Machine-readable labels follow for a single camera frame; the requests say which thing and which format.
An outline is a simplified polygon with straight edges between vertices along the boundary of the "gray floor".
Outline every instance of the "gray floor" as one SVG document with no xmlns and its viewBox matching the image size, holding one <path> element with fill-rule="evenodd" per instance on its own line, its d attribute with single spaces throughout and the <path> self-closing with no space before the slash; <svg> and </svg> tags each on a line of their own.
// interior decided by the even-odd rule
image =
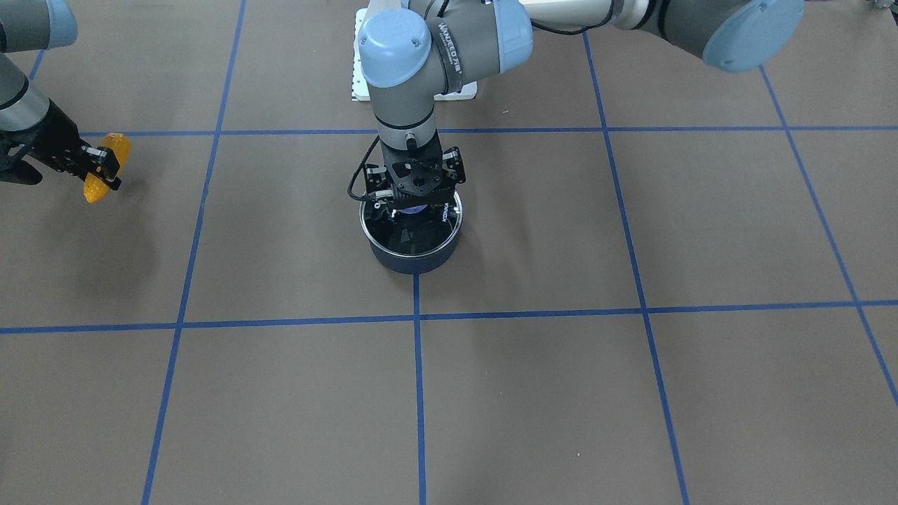
<svg viewBox="0 0 898 505">
<path fill-rule="evenodd" d="M 742 75 L 537 33 L 438 105 L 465 225 L 410 277 L 343 192 L 364 3 L 71 0 L 13 55 L 134 151 L 0 186 L 0 504 L 896 503 L 887 13 Z"/>
</svg>

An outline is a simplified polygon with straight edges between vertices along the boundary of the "yellow corn toy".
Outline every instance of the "yellow corn toy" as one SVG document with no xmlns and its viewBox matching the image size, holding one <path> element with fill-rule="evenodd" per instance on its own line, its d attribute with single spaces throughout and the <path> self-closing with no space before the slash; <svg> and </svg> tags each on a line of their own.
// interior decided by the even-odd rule
<svg viewBox="0 0 898 505">
<path fill-rule="evenodd" d="M 100 141 L 100 144 L 97 147 L 107 147 L 112 150 L 113 154 L 115 154 L 116 159 L 119 161 L 119 170 L 115 173 L 114 177 L 118 177 L 119 174 L 121 174 L 122 169 L 125 168 L 125 163 L 128 162 L 128 157 L 131 155 L 131 141 L 120 133 L 109 133 Z M 96 172 L 99 173 L 100 171 L 101 169 L 98 166 Z M 88 173 L 84 178 L 84 199 L 87 200 L 87 203 L 96 203 L 109 194 L 109 192 L 110 187 L 101 180 L 100 177 L 93 173 Z"/>
</svg>

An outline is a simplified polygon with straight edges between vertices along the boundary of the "black cable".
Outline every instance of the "black cable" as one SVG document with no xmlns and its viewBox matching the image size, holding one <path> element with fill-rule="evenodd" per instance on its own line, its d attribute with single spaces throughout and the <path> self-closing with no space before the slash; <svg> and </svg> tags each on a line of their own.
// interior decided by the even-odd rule
<svg viewBox="0 0 898 505">
<path fill-rule="evenodd" d="M 549 28 L 548 26 L 537 23 L 536 21 L 531 21 L 530 24 L 533 25 L 534 28 L 539 28 L 540 30 L 547 31 L 549 33 L 555 33 L 556 35 L 579 35 L 587 30 L 592 30 L 593 28 L 598 28 L 602 26 L 601 24 L 594 24 L 592 26 L 584 26 L 579 30 L 574 31 L 564 31 L 564 30 L 556 30 L 554 28 Z"/>
<path fill-rule="evenodd" d="M 374 138 L 374 142 L 371 143 L 371 146 L 368 147 L 368 152 L 365 153 L 365 157 L 362 158 L 362 163 L 358 164 L 358 168 L 356 168 L 356 173 L 352 174 L 352 179 L 349 180 L 349 187 L 346 188 L 346 193 L 349 197 L 355 201 L 371 201 L 371 198 L 368 195 L 357 196 L 352 192 L 352 187 L 356 185 L 356 179 L 358 179 L 358 175 L 365 169 L 365 164 L 368 163 L 368 156 L 371 155 L 371 152 L 374 151 L 374 148 L 377 146 L 377 143 L 381 141 L 381 137 L 377 136 Z"/>
<path fill-rule="evenodd" d="M 427 9 L 424 9 L 424 19 L 427 19 L 427 15 L 430 14 L 430 7 L 434 6 L 436 0 L 430 0 L 430 3 L 427 4 Z"/>
<path fill-rule="evenodd" d="M 436 13 L 436 17 L 441 18 L 443 14 L 446 12 L 446 7 L 449 5 L 449 0 L 443 0 L 443 6 L 440 7 L 440 12 Z"/>
</svg>

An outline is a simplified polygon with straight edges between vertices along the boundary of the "grid line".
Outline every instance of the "grid line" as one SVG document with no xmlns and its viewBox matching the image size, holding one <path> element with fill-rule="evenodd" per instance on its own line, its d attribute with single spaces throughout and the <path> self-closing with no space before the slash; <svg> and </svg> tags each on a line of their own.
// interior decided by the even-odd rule
<svg viewBox="0 0 898 505">
<path fill-rule="evenodd" d="M 44 49 L 38 51 L 38 57 L 34 60 L 34 65 L 31 67 L 31 71 L 28 74 L 28 79 L 33 81 L 35 77 L 38 76 L 38 68 L 40 68 L 40 62 L 44 60 Z"/>
<path fill-rule="evenodd" d="M 864 313 L 864 306 L 860 303 L 858 292 L 854 288 L 854 283 L 851 281 L 851 276 L 848 273 L 848 267 L 845 265 L 845 261 L 842 259 L 841 252 L 839 251 L 839 246 L 836 244 L 835 235 L 833 235 L 829 222 L 826 219 L 826 215 L 823 212 L 823 205 L 821 205 L 820 200 L 817 198 L 817 192 L 814 190 L 814 185 L 811 183 L 811 177 L 807 172 L 805 162 L 802 160 L 801 153 L 798 152 L 798 145 L 796 144 L 795 138 L 792 136 L 792 131 L 789 128 L 788 123 L 786 122 L 786 115 L 783 113 L 782 108 L 779 106 L 777 94 L 773 91 L 773 84 L 770 82 L 770 77 L 767 75 L 767 70 L 764 69 L 764 66 L 761 66 L 761 75 L 764 78 L 764 83 L 767 85 L 767 91 L 770 93 L 770 99 L 773 100 L 773 106 L 777 110 L 777 114 L 779 115 L 779 121 L 782 123 L 784 131 L 786 132 L 786 137 L 788 138 L 789 145 L 792 147 L 792 154 L 795 155 L 795 160 L 798 164 L 798 170 L 801 171 L 801 176 L 805 180 L 805 186 L 807 187 L 807 191 L 811 197 L 811 201 L 814 203 L 814 209 L 816 209 L 817 216 L 820 218 L 820 223 L 823 226 L 824 232 L 826 233 L 826 238 L 827 240 L 829 240 L 830 247 L 832 248 L 832 253 L 835 255 L 836 262 L 839 263 L 839 270 L 841 270 L 842 277 L 845 280 L 845 285 L 848 287 L 848 291 L 851 294 L 851 300 L 854 302 L 854 306 L 858 311 L 860 322 L 864 326 L 864 331 L 867 333 L 867 339 L 870 342 L 870 347 L 873 349 L 873 353 L 876 355 L 876 361 L 879 362 L 879 368 L 882 370 L 883 376 L 885 378 L 885 383 L 888 386 L 889 391 L 892 393 L 892 399 L 895 403 L 895 406 L 898 406 L 898 389 L 895 388 L 895 383 L 892 380 L 892 374 L 889 372 L 889 367 L 885 363 L 883 353 L 879 349 L 879 344 L 876 342 L 876 336 L 873 334 L 873 330 L 870 328 L 870 323 L 867 320 L 867 315 Z"/>
<path fill-rule="evenodd" d="M 862 306 L 898 306 L 898 299 L 863 300 Z M 783 304 L 741 304 L 723 306 L 648 306 L 649 314 L 690 314 L 715 312 L 760 312 L 772 310 L 802 310 L 853 308 L 854 301 L 834 302 L 795 302 Z M 611 315 L 640 315 L 641 307 L 600 308 L 577 310 L 546 310 L 521 312 L 471 312 L 471 313 L 434 313 L 420 314 L 421 321 L 460 321 L 477 319 L 521 319 L 521 318 L 555 318 L 555 317 L 596 317 Z M 184 322 L 182 329 L 215 329 L 215 328 L 252 328 L 262 326 L 311 326 L 324 324 L 362 324 L 362 323 L 411 323 L 415 315 L 360 315 L 349 317 L 296 317 L 287 319 L 249 319 L 223 321 Z M 21 335 L 37 333 L 75 333 L 75 332 L 139 332 L 146 330 L 174 330 L 178 323 L 122 323 L 122 324 L 81 324 L 58 326 L 12 326 L 0 328 L 0 335 Z"/>
<path fill-rule="evenodd" d="M 227 108 L 228 93 L 231 89 L 231 78 L 233 75 L 234 64 L 237 59 L 237 49 L 240 46 L 240 36 L 243 26 L 243 15 L 246 12 L 246 0 L 241 0 L 240 11 L 237 14 L 237 23 L 234 28 L 233 43 L 231 46 L 231 57 L 228 61 L 227 72 L 224 77 L 224 89 L 222 90 L 221 102 L 218 106 L 218 119 L 216 122 L 216 132 L 220 131 L 225 121 L 225 109 Z M 216 157 L 218 154 L 218 144 L 221 138 L 220 134 L 215 134 L 212 139 L 212 148 L 209 153 L 209 162 L 206 169 L 206 179 L 203 182 L 203 192 L 199 199 L 199 209 L 197 212 L 197 223 L 194 227 L 193 243 L 190 247 L 190 256 L 187 264 L 187 272 L 184 276 L 184 288 L 181 293 L 180 307 L 178 309 L 178 321 L 172 338 L 172 351 L 169 355 L 168 368 L 165 373 L 165 383 L 163 386 L 162 400 L 159 404 L 159 415 L 156 420 L 156 429 L 153 436 L 153 446 L 150 450 L 150 461 L 146 469 L 146 481 L 144 484 L 144 494 L 141 505 L 149 505 L 150 494 L 153 490 L 153 479 L 155 475 L 156 462 L 159 456 L 159 447 L 162 444 L 163 429 L 165 426 L 165 414 L 168 411 L 168 401 L 172 392 L 172 380 L 174 378 L 174 369 L 178 360 L 178 349 L 180 347 L 181 332 L 184 327 L 184 316 L 187 312 L 187 302 L 190 295 L 190 284 L 193 279 L 193 268 L 196 264 L 197 250 L 199 248 L 199 237 L 203 230 L 203 217 L 206 208 L 206 198 L 209 193 L 209 183 L 212 180 L 212 172 L 215 170 Z"/>
<path fill-rule="evenodd" d="M 898 131 L 895 126 L 789 126 L 792 131 Z M 497 134 L 497 133 L 651 133 L 664 131 L 785 131 L 783 126 L 653 126 L 653 127 L 532 127 L 532 128 L 441 128 L 447 134 Z M 187 130 L 132 130 L 120 131 L 129 137 L 237 137 L 237 136 L 300 136 L 300 135 L 374 135 L 372 128 L 295 128 L 295 129 L 187 129 Z M 100 131 L 85 131 L 83 137 L 103 137 Z"/>
<path fill-rule="evenodd" d="M 623 224 L 624 236 L 627 239 L 627 250 L 629 253 L 630 266 L 633 269 L 633 278 L 636 282 L 636 291 L 639 297 L 639 311 L 642 313 L 642 322 L 646 328 L 646 338 L 648 340 L 648 350 L 652 356 L 652 368 L 655 370 L 655 381 L 658 387 L 658 396 L 661 400 L 661 408 L 665 416 L 665 425 L 667 427 L 667 438 L 671 446 L 671 456 L 673 457 L 673 466 L 676 470 L 677 482 L 680 486 L 680 496 L 683 505 L 690 505 L 689 490 L 686 485 L 686 477 L 682 469 L 682 461 L 680 459 L 680 449 L 676 441 L 676 431 L 674 430 L 674 419 L 671 415 L 670 404 L 667 399 L 667 389 L 665 387 L 664 374 L 661 370 L 661 361 L 658 357 L 657 346 L 655 345 L 655 334 L 652 331 L 652 322 L 649 317 L 646 304 L 646 294 L 642 287 L 642 277 L 639 275 L 639 264 L 636 257 L 636 249 L 633 246 L 633 237 L 629 229 L 629 220 L 627 219 L 627 206 L 623 198 L 621 190 L 621 179 L 618 177 L 617 164 L 614 161 L 614 149 L 612 147 L 611 133 L 608 130 L 608 122 L 605 118 L 605 108 L 602 103 L 602 91 L 599 87 L 599 78 L 595 72 L 595 64 L 593 62 L 593 52 L 589 46 L 589 35 L 583 34 L 583 44 L 586 49 L 586 60 L 589 62 L 590 76 L 593 78 L 593 89 L 595 91 L 595 103 L 599 109 L 599 120 L 602 122 L 602 131 L 605 141 L 605 149 L 608 154 L 608 163 L 611 168 L 612 178 L 614 181 L 614 193 L 617 196 L 618 207 L 621 213 L 621 222 Z"/>
<path fill-rule="evenodd" d="M 418 505 L 427 505 L 427 458 L 424 424 L 424 365 L 421 354 L 421 279 L 412 278 L 412 305 L 415 322 L 415 390 L 418 406 Z"/>
</svg>

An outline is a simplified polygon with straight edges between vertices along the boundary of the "light blue joint cap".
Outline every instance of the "light blue joint cap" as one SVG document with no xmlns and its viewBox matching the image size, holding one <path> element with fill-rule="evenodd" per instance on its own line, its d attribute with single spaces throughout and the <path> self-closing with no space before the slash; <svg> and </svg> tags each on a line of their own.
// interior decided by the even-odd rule
<svg viewBox="0 0 898 505">
<path fill-rule="evenodd" d="M 362 75 L 372 86 L 390 88 L 414 76 L 430 54 L 430 30 L 408 9 L 388 9 L 368 18 L 358 30 Z"/>
<path fill-rule="evenodd" d="M 499 38 L 499 73 L 523 65 L 533 53 L 533 26 L 517 0 L 493 0 Z"/>
<path fill-rule="evenodd" d="M 805 0 L 752 0 L 720 25 L 701 59 L 727 72 L 751 70 L 776 54 L 805 11 Z"/>
<path fill-rule="evenodd" d="M 78 23 L 66 0 L 47 0 L 50 16 L 50 40 L 47 49 L 71 46 L 78 38 Z"/>
</svg>

